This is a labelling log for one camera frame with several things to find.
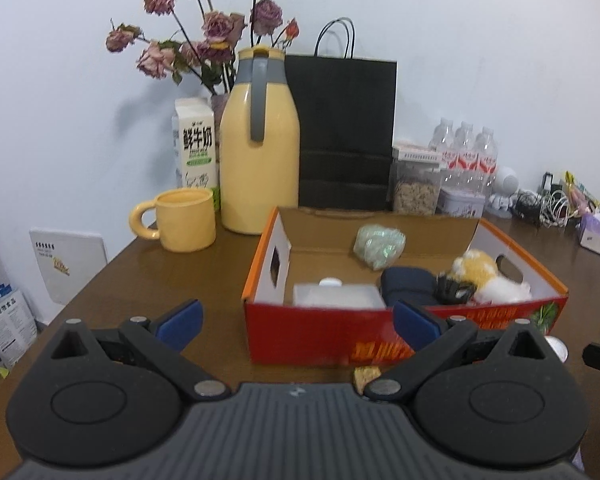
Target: yellow mug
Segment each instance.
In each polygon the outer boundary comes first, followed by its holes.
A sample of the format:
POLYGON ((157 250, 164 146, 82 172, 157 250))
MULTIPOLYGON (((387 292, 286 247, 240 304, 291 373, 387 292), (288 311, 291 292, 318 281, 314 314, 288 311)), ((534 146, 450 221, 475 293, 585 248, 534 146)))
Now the yellow mug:
POLYGON ((173 189, 138 204, 129 215, 129 227, 145 240, 160 240, 174 253, 192 253, 216 240, 213 193, 204 188, 173 189), (142 225, 142 215, 155 209, 157 229, 142 225))

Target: mug handle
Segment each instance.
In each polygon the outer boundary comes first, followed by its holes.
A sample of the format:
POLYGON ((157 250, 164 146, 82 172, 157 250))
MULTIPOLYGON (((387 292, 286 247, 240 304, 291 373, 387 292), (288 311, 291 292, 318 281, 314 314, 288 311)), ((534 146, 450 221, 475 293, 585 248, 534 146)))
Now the mug handle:
POLYGON ((149 229, 142 224, 142 215, 149 209, 155 209, 155 200, 138 204, 129 214, 129 227, 136 235, 145 240, 159 240, 160 231, 158 229, 149 229))

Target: yellow thermos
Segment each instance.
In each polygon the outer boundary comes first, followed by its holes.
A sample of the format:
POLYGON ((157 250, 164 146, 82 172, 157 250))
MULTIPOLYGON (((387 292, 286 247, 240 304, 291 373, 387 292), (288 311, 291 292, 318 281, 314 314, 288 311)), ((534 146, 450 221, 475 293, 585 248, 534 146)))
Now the yellow thermos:
POLYGON ((275 206, 298 206, 300 123, 284 52, 257 45, 238 60, 220 124, 222 224, 261 234, 275 206))

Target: small box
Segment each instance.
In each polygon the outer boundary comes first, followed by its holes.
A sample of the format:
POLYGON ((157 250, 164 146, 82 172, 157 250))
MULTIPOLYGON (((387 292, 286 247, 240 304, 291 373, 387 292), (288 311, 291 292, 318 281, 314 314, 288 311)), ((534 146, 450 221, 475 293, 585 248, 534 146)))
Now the small box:
POLYGON ((483 194, 443 186, 438 199, 438 212, 449 216, 480 218, 485 201, 483 194))
POLYGON ((600 254, 600 222, 590 214, 580 220, 580 245, 600 254))
POLYGON ((378 288, 371 285, 294 285, 294 306, 382 310, 386 308, 378 288))
POLYGON ((442 185, 442 154, 413 146, 394 145, 390 191, 393 210, 408 215, 428 216, 436 213, 442 185))
POLYGON ((428 306, 437 316, 466 316, 488 329, 504 328, 523 317, 547 333, 567 301, 567 288, 554 275, 483 219, 276 208, 260 237, 242 294, 253 362, 388 365, 413 354, 394 330, 391 308, 373 308, 371 302, 361 310, 293 304, 295 285, 327 277, 378 285, 382 271, 362 264, 351 249, 366 224, 405 234, 407 243, 396 266, 437 274, 449 270, 467 249, 480 249, 493 258, 505 256, 531 287, 533 299, 525 303, 428 306))
POLYGON ((214 113, 206 99, 176 99, 172 119, 178 187, 205 187, 220 207, 214 113))

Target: wall outlet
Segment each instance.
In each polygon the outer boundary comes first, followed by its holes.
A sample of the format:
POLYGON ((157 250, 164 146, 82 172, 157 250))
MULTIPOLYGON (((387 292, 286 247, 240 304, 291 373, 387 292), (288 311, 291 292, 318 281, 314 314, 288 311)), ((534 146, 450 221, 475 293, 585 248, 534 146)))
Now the wall outlet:
POLYGON ((69 303, 107 265, 99 235, 42 229, 32 229, 29 235, 46 290, 55 303, 69 303))

